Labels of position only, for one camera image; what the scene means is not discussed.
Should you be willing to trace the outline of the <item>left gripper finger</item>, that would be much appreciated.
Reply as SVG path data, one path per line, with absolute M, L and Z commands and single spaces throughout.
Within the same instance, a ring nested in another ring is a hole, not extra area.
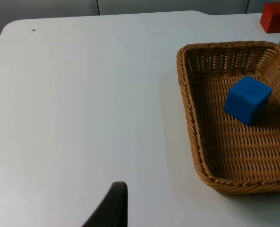
M 125 182 L 114 182 L 84 227 L 127 227 L 128 188 Z

